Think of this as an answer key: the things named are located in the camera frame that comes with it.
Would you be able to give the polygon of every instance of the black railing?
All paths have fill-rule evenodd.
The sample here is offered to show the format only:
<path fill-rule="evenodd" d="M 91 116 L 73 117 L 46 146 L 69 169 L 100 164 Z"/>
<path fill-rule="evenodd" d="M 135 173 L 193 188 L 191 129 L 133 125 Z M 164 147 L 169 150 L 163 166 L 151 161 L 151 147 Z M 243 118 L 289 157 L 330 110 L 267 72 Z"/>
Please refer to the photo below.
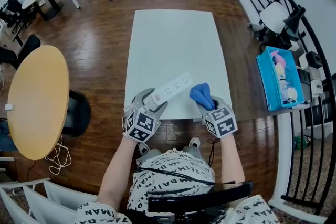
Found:
<path fill-rule="evenodd" d="M 286 9 L 288 10 L 288 13 L 290 15 L 295 14 L 298 10 L 299 10 L 299 5 L 296 4 L 296 2 L 294 0 L 250 0 L 253 7 L 255 8 L 255 10 L 260 13 L 265 7 L 267 7 L 270 3 L 274 2 L 274 1 L 278 1 L 279 3 L 283 4 L 283 6 L 286 7 Z M 326 77 L 325 82 L 325 86 L 329 91 L 329 98 L 328 98 L 328 105 L 331 108 L 331 121 L 332 121 L 332 127 L 333 130 L 336 130 L 336 97 L 335 97 L 335 88 L 334 85 L 332 83 L 332 76 L 329 70 L 329 66 L 326 60 L 326 57 L 323 53 L 322 47 L 313 31 L 313 29 L 311 28 L 308 20 L 306 19 L 306 17 L 302 17 L 301 19 L 302 24 L 304 25 L 304 27 L 306 28 L 306 32 L 307 35 L 303 35 L 303 34 L 299 34 L 299 40 L 305 50 L 305 52 L 308 52 L 307 50 L 307 46 L 305 44 L 305 40 L 307 40 L 308 38 L 310 38 L 311 43 L 315 46 L 317 53 L 320 55 L 321 58 L 321 62 L 322 62 L 322 67 L 323 67 L 323 71 Z M 316 122 L 319 122 L 319 124 L 321 124 L 321 132 L 322 132 L 322 138 L 321 138 L 321 156 L 319 158 L 319 170 L 318 170 L 318 174 L 317 174 L 317 180 L 314 186 L 314 191 L 312 193 L 312 196 L 310 197 L 310 199 L 307 199 L 307 190 L 309 187 L 309 181 L 310 181 L 310 177 L 311 177 L 311 171 L 312 171 L 312 165 L 313 165 L 313 151 L 314 151 L 314 119 L 313 119 L 313 109 L 312 108 L 308 108 L 305 110 L 305 114 L 309 115 L 309 118 L 311 119 L 311 150 L 310 150 L 310 160 L 309 160 L 309 170 L 308 170 L 308 175 L 306 178 L 306 185 L 305 185 L 305 189 L 303 192 L 303 195 L 301 198 L 297 197 L 297 193 L 298 193 L 298 189 L 300 187 L 300 184 L 302 184 L 301 182 L 301 176 L 302 176 L 302 165 L 303 165 L 303 147 L 301 148 L 301 156 L 300 156 L 300 165 L 299 165 L 299 175 L 297 178 L 297 182 L 296 184 L 293 183 L 293 185 L 295 185 L 295 190 L 294 190 L 294 196 L 290 197 L 289 193 L 290 193 L 290 186 L 291 186 L 291 180 L 292 180 L 292 171 L 293 171 L 293 163 L 294 163 L 294 146 L 292 149 L 292 157 L 291 157 L 291 168 L 290 168 L 290 176 L 289 176 L 289 182 L 288 182 L 288 187 L 287 187 L 287 191 L 285 195 L 282 195 L 282 199 L 289 201 L 289 202 L 293 202 L 295 204 L 298 205 L 302 205 L 305 207 L 311 207 L 315 209 L 315 215 L 319 215 L 321 212 L 321 209 L 323 207 L 323 204 L 326 200 L 326 197 L 328 195 L 329 189 L 330 189 L 330 185 L 332 183 L 332 177 L 334 174 L 334 169 L 335 169 L 335 164 L 336 164 L 336 138 L 333 136 L 332 138 L 332 152 L 331 152 L 331 158 L 330 158 L 330 164 L 329 164 L 329 171 L 328 171 L 328 175 L 327 175 L 327 180 L 325 181 L 325 185 L 324 185 L 324 190 L 322 192 L 322 196 L 319 199 L 318 202 L 314 202 L 315 199 L 315 195 L 317 192 L 317 189 L 319 187 L 319 183 L 320 183 L 320 178 L 321 178 L 321 172 L 322 172 L 322 165 L 323 165 L 323 161 L 326 161 L 323 159 L 323 155 L 324 155 L 324 123 L 325 123 L 325 118 L 324 118 L 324 112 L 323 112 L 323 102 L 324 100 L 322 99 L 322 97 L 319 97 L 319 104 L 318 104 L 318 111 L 320 112 L 319 115 L 319 120 L 316 120 Z M 291 125 L 292 125 L 292 130 L 294 130 L 294 122 L 293 122 L 293 112 L 291 112 Z M 303 120 L 302 120 L 302 111 L 300 111 L 300 126 L 301 126 L 301 141 L 303 143 Z"/>

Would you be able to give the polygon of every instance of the power strip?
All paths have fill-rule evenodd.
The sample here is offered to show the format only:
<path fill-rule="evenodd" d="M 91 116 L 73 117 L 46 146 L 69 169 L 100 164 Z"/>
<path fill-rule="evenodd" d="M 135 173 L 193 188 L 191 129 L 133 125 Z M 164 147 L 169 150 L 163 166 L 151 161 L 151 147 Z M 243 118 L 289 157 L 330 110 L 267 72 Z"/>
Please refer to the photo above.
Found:
<path fill-rule="evenodd" d="M 166 85 L 155 89 L 152 92 L 151 97 L 156 105 L 161 105 L 190 87 L 192 83 L 193 80 L 189 73 L 184 73 L 176 79 L 168 82 Z"/>

